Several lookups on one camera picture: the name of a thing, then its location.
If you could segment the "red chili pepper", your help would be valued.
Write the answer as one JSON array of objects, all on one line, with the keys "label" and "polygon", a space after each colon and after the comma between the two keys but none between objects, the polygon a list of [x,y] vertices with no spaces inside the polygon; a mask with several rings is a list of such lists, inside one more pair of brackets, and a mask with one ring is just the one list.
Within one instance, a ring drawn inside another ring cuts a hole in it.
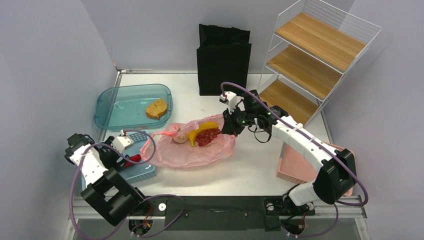
[{"label": "red chili pepper", "polygon": [[[141,156],[139,154],[136,154],[136,155],[131,156],[129,159],[132,162],[138,163],[138,162],[141,161],[142,158],[141,158]],[[129,167],[131,167],[133,165],[134,165],[133,163],[127,161],[124,167],[127,169],[127,168],[129,168]]]}]

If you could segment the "pink plastic grocery bag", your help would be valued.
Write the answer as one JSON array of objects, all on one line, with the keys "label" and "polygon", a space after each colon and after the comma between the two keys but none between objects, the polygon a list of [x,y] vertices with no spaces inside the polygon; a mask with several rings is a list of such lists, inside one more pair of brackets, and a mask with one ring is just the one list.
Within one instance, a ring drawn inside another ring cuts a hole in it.
[{"label": "pink plastic grocery bag", "polygon": [[219,125],[219,130],[224,125],[222,114],[216,114],[202,119],[192,120],[188,123],[170,123],[163,131],[158,131],[151,136],[161,136],[158,140],[148,140],[140,149],[140,156],[152,157],[150,163],[167,168],[189,168],[210,164],[217,160],[231,156],[235,149],[236,136],[219,134],[206,146],[200,147],[195,142],[191,146],[189,140],[185,143],[176,143],[173,137],[177,131],[197,130],[199,125],[206,122],[215,122]]}]

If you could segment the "black fabric grocery bag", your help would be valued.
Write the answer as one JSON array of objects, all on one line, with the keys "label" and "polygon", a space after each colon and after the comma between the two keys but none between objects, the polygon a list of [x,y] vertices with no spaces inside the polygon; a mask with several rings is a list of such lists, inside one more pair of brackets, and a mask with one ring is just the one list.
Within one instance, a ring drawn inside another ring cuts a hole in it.
[{"label": "black fabric grocery bag", "polygon": [[249,30],[199,25],[196,50],[199,95],[219,96],[222,82],[247,86],[252,44]]}]

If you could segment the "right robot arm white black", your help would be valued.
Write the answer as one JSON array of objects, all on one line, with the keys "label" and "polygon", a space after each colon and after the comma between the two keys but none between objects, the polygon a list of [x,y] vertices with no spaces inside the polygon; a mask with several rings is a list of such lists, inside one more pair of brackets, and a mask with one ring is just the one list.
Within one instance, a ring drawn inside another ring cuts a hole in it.
[{"label": "right robot arm white black", "polygon": [[246,127],[256,126],[270,137],[282,140],[317,171],[314,180],[298,184],[283,194],[286,213],[303,213],[309,203],[318,200],[332,205],[357,183],[355,158],[350,150],[338,150],[319,140],[281,107],[269,107],[261,101],[255,90],[242,95],[244,110],[239,108],[237,95],[231,91],[222,93],[219,100],[227,105],[222,134],[238,136]]}]

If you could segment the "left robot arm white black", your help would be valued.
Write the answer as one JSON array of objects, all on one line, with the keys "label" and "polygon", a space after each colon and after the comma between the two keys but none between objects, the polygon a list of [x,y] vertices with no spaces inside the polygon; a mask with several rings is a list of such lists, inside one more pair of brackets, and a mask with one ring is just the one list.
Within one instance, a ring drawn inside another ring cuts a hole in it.
[{"label": "left robot arm white black", "polygon": [[146,196],[119,172],[124,168],[121,156],[134,145],[132,138],[110,136],[96,144],[89,135],[75,133],[67,142],[65,159],[81,167],[85,182],[82,198],[109,224],[117,226],[132,211],[143,215],[149,210]]}]

